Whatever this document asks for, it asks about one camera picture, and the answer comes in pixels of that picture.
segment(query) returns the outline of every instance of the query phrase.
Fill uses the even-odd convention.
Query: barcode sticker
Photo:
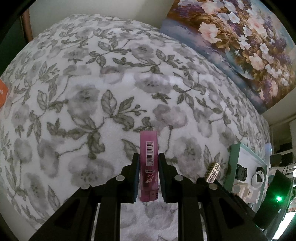
[[[146,166],[154,166],[154,142],[146,142]]]

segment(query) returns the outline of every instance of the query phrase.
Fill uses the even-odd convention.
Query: flower pattern
[[[264,63],[258,54],[254,53],[254,56],[250,56],[249,59],[254,69],[262,70],[264,68]]]
[[[201,32],[202,37],[211,44],[221,41],[221,39],[216,38],[219,29],[215,24],[206,24],[205,22],[202,22],[198,30]]]
[[[215,64],[262,114],[296,86],[296,45],[281,26],[259,0],[174,0],[160,31]]]
[[[10,92],[0,113],[0,183],[36,229],[78,187],[119,174],[139,152],[142,130],[158,130],[159,151],[193,181],[214,160],[223,181],[230,145],[264,157],[269,142],[267,122],[222,71],[137,21],[70,16],[30,42],[1,79]],[[122,212],[122,240],[177,236],[177,206],[161,198]]]

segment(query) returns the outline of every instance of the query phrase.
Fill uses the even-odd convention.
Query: electronic component
[[[221,167],[217,162],[212,162],[208,169],[207,172],[204,176],[204,179],[206,180],[206,182],[208,183],[213,183],[220,171]]]
[[[244,167],[242,167],[241,165],[238,164],[237,165],[237,171],[235,173],[235,178],[237,180],[245,182],[246,178],[247,178],[247,174],[248,174],[248,169],[244,168]]]

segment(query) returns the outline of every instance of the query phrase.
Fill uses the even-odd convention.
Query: floral painting
[[[214,63],[259,113],[295,87],[295,43],[259,0],[175,0],[161,32]]]

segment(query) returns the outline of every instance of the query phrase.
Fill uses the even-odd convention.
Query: gray floral pattern
[[[119,174],[142,130],[157,130],[159,151],[192,180],[217,161],[223,182],[232,144],[264,157],[269,142],[267,122],[228,77],[137,21],[72,15],[31,41],[1,79],[9,94],[0,183],[36,229],[78,187]],[[176,210],[161,197],[123,205],[121,239],[176,240]]]

